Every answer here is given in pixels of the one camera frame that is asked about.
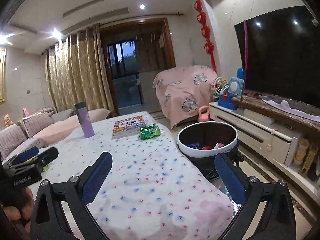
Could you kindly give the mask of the person's left hand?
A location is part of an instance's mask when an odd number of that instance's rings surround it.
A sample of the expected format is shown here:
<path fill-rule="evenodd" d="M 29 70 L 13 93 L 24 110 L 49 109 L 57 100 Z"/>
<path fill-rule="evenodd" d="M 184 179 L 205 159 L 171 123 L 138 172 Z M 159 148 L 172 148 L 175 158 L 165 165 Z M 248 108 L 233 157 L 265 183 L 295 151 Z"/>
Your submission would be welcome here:
<path fill-rule="evenodd" d="M 19 235 L 26 235 L 27 238 L 30 236 L 33 207 L 33 193 L 29 187 L 1 193 L 1 208 L 7 217 L 1 218 L 1 233 L 5 234 L 5 238 L 12 238 L 9 228 L 15 229 Z"/>

